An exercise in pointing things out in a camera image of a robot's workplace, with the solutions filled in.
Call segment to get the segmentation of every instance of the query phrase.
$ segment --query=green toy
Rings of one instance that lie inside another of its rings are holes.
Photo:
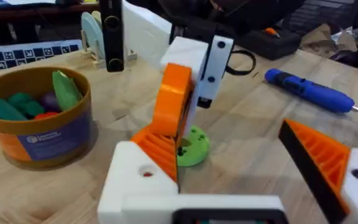
[[[10,96],[6,101],[15,108],[18,108],[20,105],[32,100],[32,97],[26,93],[16,93]]]
[[[45,113],[44,108],[32,96],[26,93],[16,93],[10,96],[7,102],[30,118]]]
[[[45,113],[44,108],[34,100],[23,104],[21,108],[23,108],[25,114],[31,117],[36,117],[37,115]]]
[[[52,78],[53,87],[60,108],[63,111],[66,111],[76,106],[82,99],[82,96],[74,81],[69,79],[61,71],[53,72]]]
[[[6,100],[0,98],[0,119],[9,121],[25,121],[27,118]]]
[[[209,151],[209,139],[205,132],[192,126],[189,135],[182,139],[181,151],[177,155],[178,166],[189,167],[203,162]]]

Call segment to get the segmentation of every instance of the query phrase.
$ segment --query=orange triangular part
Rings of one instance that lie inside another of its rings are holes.
[[[301,123],[286,119],[295,136],[337,193],[341,193],[351,149],[342,143]]]
[[[173,138],[154,134],[150,126],[140,130],[132,137],[142,150],[175,182],[177,176],[176,145]]]

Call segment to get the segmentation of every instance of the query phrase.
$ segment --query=black case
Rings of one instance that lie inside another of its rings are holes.
[[[263,30],[253,30],[236,40],[236,44],[270,60],[276,60],[295,52],[301,44],[301,37],[287,30],[278,30],[281,38]]]

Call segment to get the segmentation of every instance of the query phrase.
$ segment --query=electric screwdriver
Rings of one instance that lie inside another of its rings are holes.
[[[340,91],[273,68],[266,72],[266,80],[335,113],[358,112],[352,98]]]

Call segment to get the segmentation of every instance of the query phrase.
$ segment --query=workbench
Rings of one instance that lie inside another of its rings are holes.
[[[0,148],[0,224],[97,223],[96,207],[115,145],[152,118],[162,74],[141,59],[122,73],[108,73],[74,52],[0,75],[49,65],[77,70],[91,83],[94,146],[75,162],[45,171],[13,166]],[[233,55],[230,65],[246,69],[250,59]],[[278,130],[283,118],[290,118],[358,147],[358,113],[332,114],[265,83],[264,73],[273,67],[342,91],[358,105],[356,68],[301,50],[273,62],[257,57],[254,72],[246,77],[225,74],[212,107],[198,110],[195,124],[207,132],[210,154],[198,166],[180,168],[181,192],[279,195],[290,223],[327,223],[277,138]]]

